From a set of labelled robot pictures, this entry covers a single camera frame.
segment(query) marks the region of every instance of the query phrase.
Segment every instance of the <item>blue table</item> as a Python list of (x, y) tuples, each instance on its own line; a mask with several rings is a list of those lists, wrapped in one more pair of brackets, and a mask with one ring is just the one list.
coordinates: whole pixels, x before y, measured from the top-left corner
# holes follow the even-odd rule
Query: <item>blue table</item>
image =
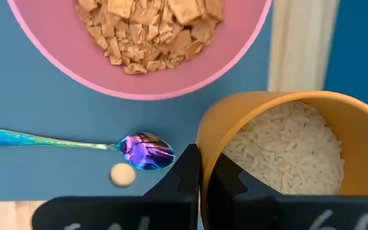
[[(0, 128), (86, 142), (115, 142), (136, 130), (153, 132), (181, 153), (214, 102), (241, 91), (265, 90), (269, 14), (245, 57), (210, 86), (181, 98), (136, 102), (109, 97), (75, 82), (27, 39), (0, 0)], [(0, 201), (63, 195), (143, 195), (167, 171), (137, 172), (129, 188), (114, 187), (110, 168), (122, 156), (92, 149), (0, 148)]]

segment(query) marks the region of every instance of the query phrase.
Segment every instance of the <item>uncooked white rice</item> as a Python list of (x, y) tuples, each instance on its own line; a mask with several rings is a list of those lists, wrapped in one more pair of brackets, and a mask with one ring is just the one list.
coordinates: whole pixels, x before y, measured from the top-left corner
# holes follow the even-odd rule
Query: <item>uncooked white rice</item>
[(283, 194), (335, 194), (342, 183), (341, 142), (303, 102), (278, 105), (247, 123), (224, 154)]

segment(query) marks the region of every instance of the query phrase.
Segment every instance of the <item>iridescent spoon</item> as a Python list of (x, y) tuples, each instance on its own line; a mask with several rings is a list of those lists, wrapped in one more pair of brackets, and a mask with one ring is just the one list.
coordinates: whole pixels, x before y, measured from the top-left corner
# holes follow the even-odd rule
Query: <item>iridescent spoon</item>
[(57, 146), (115, 150), (120, 151), (132, 166), (144, 170), (164, 169), (169, 167), (175, 158), (175, 152), (170, 145), (154, 134), (146, 132), (130, 134), (117, 144), (90, 144), (0, 130), (1, 146)]

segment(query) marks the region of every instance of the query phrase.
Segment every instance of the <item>spoon handle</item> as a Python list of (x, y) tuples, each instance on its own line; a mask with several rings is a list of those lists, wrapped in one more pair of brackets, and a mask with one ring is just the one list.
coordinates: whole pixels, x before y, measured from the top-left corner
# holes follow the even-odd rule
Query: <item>spoon handle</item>
[(2, 146), (57, 146), (57, 147), (79, 147), (107, 150), (111, 146), (107, 144), (90, 144), (83, 142), (64, 141), (48, 137), (22, 134), (8, 130), (0, 130), (0, 147)]

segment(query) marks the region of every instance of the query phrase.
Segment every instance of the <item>orange cup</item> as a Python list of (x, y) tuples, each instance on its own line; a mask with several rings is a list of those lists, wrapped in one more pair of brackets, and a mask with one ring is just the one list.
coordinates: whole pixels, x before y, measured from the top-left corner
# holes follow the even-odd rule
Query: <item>orange cup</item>
[(212, 105), (199, 125), (197, 145), (202, 156), (201, 215), (208, 230), (206, 196), (219, 155), (239, 129), (262, 112), (294, 100), (315, 107), (342, 142), (345, 159), (341, 195), (368, 195), (368, 105), (328, 91), (303, 93), (239, 93)]

